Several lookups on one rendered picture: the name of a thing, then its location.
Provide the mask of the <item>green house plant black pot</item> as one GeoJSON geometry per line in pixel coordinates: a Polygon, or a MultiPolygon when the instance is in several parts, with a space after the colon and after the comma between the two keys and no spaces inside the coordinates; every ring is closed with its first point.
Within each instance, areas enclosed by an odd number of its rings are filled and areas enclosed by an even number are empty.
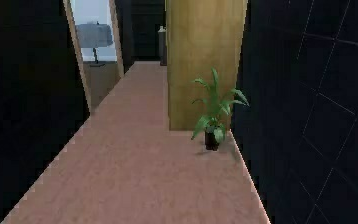
{"type": "Polygon", "coordinates": [[[217,151],[219,145],[225,140],[227,129],[222,121],[222,115],[230,116],[234,104],[250,106],[250,103],[241,90],[232,88],[223,96],[219,93],[219,75],[215,68],[211,69],[213,83],[207,83],[203,78],[196,78],[193,83],[201,84],[208,93],[207,98],[198,98],[192,101],[202,102],[206,113],[198,119],[191,139],[194,140],[199,133],[205,134],[205,147],[207,150],[217,151]]]}

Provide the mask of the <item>wooden room door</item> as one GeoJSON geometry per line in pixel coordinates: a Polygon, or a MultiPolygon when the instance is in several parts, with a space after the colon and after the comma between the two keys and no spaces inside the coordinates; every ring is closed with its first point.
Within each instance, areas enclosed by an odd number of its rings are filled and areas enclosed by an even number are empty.
{"type": "Polygon", "coordinates": [[[218,72],[222,92],[236,85],[248,0],[166,0],[169,128],[194,128],[207,95],[198,77],[218,72]]]}

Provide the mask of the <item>dark cabinet with pale bottle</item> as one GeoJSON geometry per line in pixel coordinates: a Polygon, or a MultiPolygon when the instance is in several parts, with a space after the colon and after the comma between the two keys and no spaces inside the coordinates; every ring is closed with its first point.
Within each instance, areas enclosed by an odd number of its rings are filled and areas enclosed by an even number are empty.
{"type": "Polygon", "coordinates": [[[158,37],[159,37],[160,65],[167,66],[166,29],[164,26],[160,26],[158,30],[158,37]]]}

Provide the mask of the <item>grey shade table lamp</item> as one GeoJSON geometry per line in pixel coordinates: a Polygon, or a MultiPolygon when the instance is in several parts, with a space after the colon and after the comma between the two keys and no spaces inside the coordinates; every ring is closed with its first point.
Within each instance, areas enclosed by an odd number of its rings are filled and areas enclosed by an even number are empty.
{"type": "Polygon", "coordinates": [[[111,27],[108,24],[86,23],[76,26],[77,37],[81,48],[90,48],[94,54],[94,64],[91,67],[102,67],[97,55],[97,48],[113,44],[111,27]]]}

